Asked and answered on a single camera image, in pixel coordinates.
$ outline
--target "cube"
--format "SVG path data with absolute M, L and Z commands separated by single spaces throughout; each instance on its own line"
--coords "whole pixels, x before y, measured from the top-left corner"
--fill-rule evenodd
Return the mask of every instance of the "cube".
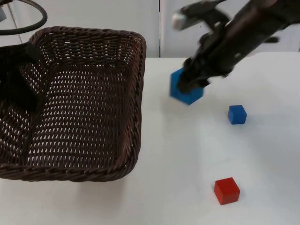
M 237 202 L 240 189 L 232 177 L 215 182 L 214 192 L 221 205 Z
M 182 93 L 178 88 L 177 84 L 182 74 L 183 69 L 179 69 L 171 74 L 171 84 L 170 84 L 170 96 L 187 104 L 191 105 L 203 96 L 203 88 L 196 88 L 190 91 L 190 93 Z
M 247 113 L 242 105 L 232 105 L 229 107 L 228 118 L 231 124 L 244 124 Z

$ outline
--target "white table surface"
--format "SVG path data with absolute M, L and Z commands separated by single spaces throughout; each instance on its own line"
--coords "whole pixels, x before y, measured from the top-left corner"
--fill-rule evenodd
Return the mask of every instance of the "white table surface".
M 108 183 L 0 180 L 1 225 L 295 225 L 300 220 L 300 54 L 261 53 L 192 106 L 169 97 L 184 59 L 147 59 L 142 148 Z M 245 125 L 227 118 L 244 105 Z M 214 181 L 234 177 L 221 206 Z

